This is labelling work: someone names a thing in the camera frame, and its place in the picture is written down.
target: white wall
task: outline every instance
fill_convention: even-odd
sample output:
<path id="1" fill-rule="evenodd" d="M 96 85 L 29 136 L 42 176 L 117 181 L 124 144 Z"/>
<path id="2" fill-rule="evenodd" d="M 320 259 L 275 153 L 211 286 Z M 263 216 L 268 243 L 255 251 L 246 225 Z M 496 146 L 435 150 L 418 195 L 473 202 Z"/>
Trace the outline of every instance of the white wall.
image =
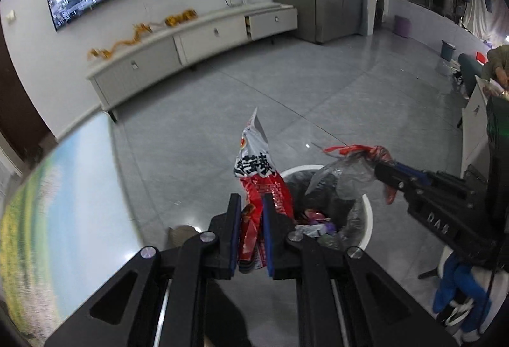
<path id="1" fill-rule="evenodd" d="M 116 40 L 131 38 L 134 23 L 158 22 L 187 8 L 203 15 L 225 7 L 225 0 L 109 0 L 58 33 L 47 0 L 1 0 L 0 15 L 19 78 L 37 111 L 59 138 L 99 105 L 85 79 L 90 48 L 109 48 Z M 16 12 L 16 21 L 8 25 L 5 16 L 11 10 Z"/>
<path id="2" fill-rule="evenodd" d="M 442 40 L 454 44 L 454 57 L 461 53 L 475 55 L 476 51 L 486 54 L 490 49 L 477 37 L 459 27 L 448 18 L 416 5 L 407 0 L 390 0 L 389 16 L 384 27 L 392 28 L 394 15 L 408 18 L 411 23 L 410 37 L 427 45 L 434 51 L 440 52 Z"/>

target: white table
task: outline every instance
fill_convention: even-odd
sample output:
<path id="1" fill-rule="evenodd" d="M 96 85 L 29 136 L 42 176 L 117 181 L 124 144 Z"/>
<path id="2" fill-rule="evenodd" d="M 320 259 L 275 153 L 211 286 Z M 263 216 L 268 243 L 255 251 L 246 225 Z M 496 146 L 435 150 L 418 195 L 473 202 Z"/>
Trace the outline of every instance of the white table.
<path id="1" fill-rule="evenodd" d="M 483 93 L 486 81 L 475 76 L 477 84 L 470 97 L 470 101 L 462 110 L 463 118 L 463 151 L 461 159 L 461 176 L 472 165 L 488 180 L 490 171 L 490 151 L 488 149 L 488 134 L 486 126 L 488 118 L 486 105 L 488 99 Z"/>

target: floor tile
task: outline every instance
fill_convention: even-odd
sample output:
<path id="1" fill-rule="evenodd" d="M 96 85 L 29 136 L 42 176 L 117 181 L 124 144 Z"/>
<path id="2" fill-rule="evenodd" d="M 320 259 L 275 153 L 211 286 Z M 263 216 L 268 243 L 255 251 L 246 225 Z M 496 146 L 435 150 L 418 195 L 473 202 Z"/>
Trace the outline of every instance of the floor tile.
<path id="1" fill-rule="evenodd" d="M 152 245 L 159 250 L 165 249 L 167 228 L 158 216 L 142 226 L 140 232 L 145 245 Z"/>
<path id="2" fill-rule="evenodd" d="M 133 178 L 128 195 L 144 188 L 151 205 L 133 206 L 142 235 L 159 247 L 167 227 L 205 230 L 230 193 L 244 199 L 233 164 L 255 107 L 279 172 L 326 164 L 332 158 L 321 148 L 344 142 L 382 144 L 405 164 L 459 174 L 464 105 L 447 63 L 415 40 L 386 30 L 324 45 L 278 36 L 208 59 L 122 105 L 116 148 L 121 171 Z M 431 311 L 437 280 L 417 275 L 435 266 L 442 244 L 408 215 L 401 194 L 386 205 L 380 182 L 367 189 L 374 219 L 367 252 Z M 260 270 L 220 284 L 244 312 L 254 345 L 297 344 L 293 282 Z"/>
<path id="3" fill-rule="evenodd" d="M 304 41 L 285 46 L 274 61 L 259 57 L 245 62 L 218 69 L 299 114 L 336 94 L 362 73 L 342 61 L 335 50 Z"/>
<path id="4" fill-rule="evenodd" d="M 253 345 L 294 347 L 299 344 L 294 280 L 273 281 L 261 269 L 245 275 L 236 273 L 231 281 L 220 281 L 220 285 L 244 313 Z"/>
<path id="5" fill-rule="evenodd" d="M 145 225 L 156 216 L 156 211 L 139 172 L 134 154 L 128 144 L 125 129 L 121 123 L 113 128 L 113 142 L 120 180 L 131 212 L 139 225 Z"/>
<path id="6" fill-rule="evenodd" d="M 166 198 L 162 190 L 154 193 L 154 185 L 151 183 L 149 189 L 157 205 L 163 205 Z M 191 225 L 205 231 L 213 216 L 226 212 L 231 193 L 240 194 L 244 202 L 245 192 L 233 175 L 233 165 L 201 183 L 195 183 L 192 193 L 183 197 L 178 205 L 173 202 L 166 204 L 166 208 L 159 206 L 161 220 L 170 228 Z"/>
<path id="7" fill-rule="evenodd" d="M 167 175 L 211 176 L 235 162 L 245 123 L 258 107 L 268 135 L 299 116 L 258 91 L 219 72 L 203 71 L 184 86 L 127 119 L 126 132 L 145 180 Z"/>

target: white tv cabinet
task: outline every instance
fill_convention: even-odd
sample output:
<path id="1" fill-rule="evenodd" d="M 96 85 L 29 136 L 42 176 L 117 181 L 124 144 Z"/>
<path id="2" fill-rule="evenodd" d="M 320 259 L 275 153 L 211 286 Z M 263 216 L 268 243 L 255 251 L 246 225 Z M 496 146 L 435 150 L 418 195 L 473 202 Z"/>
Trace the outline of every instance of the white tv cabinet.
<path id="1" fill-rule="evenodd" d="M 164 28 L 140 44 L 125 46 L 109 60 L 91 63 L 87 78 L 103 110 L 111 110 L 158 81 L 207 57 L 297 28 L 297 10 L 274 2 L 215 11 Z"/>

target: red snack bag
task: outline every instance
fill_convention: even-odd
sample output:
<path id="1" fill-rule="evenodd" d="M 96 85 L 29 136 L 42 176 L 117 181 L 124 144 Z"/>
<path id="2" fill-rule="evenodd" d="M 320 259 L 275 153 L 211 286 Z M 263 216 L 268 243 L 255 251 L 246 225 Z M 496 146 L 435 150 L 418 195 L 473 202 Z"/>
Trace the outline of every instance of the red snack bag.
<path id="1" fill-rule="evenodd" d="M 261 231 L 261 215 L 265 193 L 272 193 L 279 214 L 293 219 L 292 195 L 276 171 L 269 155 L 267 137 L 254 110 L 240 140 L 240 151 L 235 161 L 234 174 L 246 190 L 247 205 L 240 224 L 239 262 L 254 262 L 262 268 L 265 246 Z"/>

